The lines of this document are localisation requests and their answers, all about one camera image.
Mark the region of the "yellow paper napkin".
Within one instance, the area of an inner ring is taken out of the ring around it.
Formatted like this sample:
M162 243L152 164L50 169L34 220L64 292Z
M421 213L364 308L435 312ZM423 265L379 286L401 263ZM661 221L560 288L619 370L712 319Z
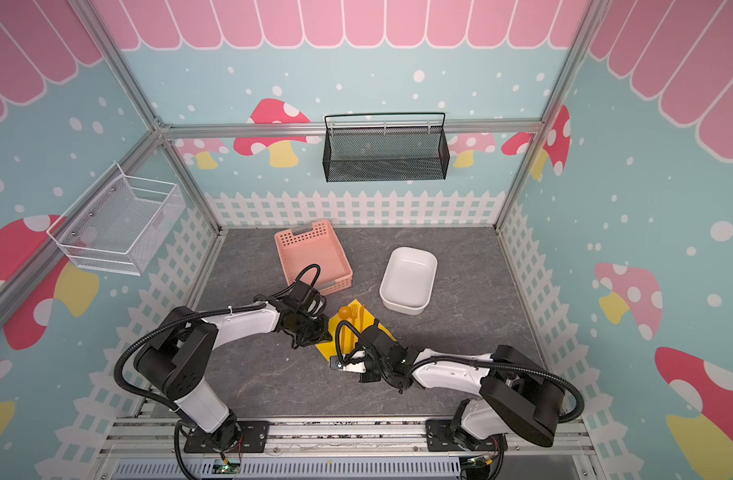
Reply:
M352 330L348 329L348 327L343 327L340 330L340 334L336 335L336 326L338 326L338 324L342 321L346 321L350 323L350 325L354 326L354 323L352 323L352 320L356 317L356 310L358 309L358 306L360 304L362 304L360 303L360 301L354 300L350 302L350 304L347 305L347 306L352 307L352 319L351 320L342 320L340 319L340 317L338 317L338 314L330 318L330 323L328 324L328 333L332 335L332 340L330 340L329 342L318 344L316 346L316 348L318 348L318 352L320 352L320 354L324 356L324 360L330 361L330 358L336 355L336 342L334 342L336 338L340 340L340 351L342 351L342 354L344 355L349 354L350 352L354 351L354 348L356 348L356 342L358 341L358 339L356 339L356 335L352 333ZM366 308L366 318L368 318L368 327L378 323L379 329L382 330L382 332L385 332L392 340L396 341L396 337L390 332L390 330L388 330L388 328L386 328L382 324L382 322L380 322L380 320L378 320L367 308Z

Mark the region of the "yellow plastic fork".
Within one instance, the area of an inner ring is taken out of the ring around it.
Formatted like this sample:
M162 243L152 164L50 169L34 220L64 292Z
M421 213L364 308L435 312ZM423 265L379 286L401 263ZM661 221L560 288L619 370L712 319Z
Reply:
M356 317L352 320L358 331L362 332L368 327L368 318L366 318L367 310L364 305L360 304L356 310Z

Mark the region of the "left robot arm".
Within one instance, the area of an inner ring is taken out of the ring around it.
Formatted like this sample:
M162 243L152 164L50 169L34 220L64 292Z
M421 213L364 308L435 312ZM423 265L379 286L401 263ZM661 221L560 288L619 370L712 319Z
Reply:
M178 307L158 328L132 342L114 366L120 389L178 414L180 425L216 452L240 445L236 414L206 381L212 352L250 336L282 332L294 349L332 341L326 297L316 290L322 268L306 266L290 286L251 304L205 312Z

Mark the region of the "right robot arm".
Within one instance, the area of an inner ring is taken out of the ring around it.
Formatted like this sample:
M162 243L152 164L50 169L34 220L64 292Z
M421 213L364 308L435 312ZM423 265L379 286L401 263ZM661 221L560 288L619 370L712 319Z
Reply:
M342 328L356 337L348 353L342 348ZM489 443L503 449L502 437L509 433L549 448L557 427L578 419L585 410L578 387L508 345L485 355L444 354L404 347L376 325L358 332L343 321L334 334L334 348L330 367L356 372L362 383L384 381L398 392L418 385L471 394L442 429L462 450Z

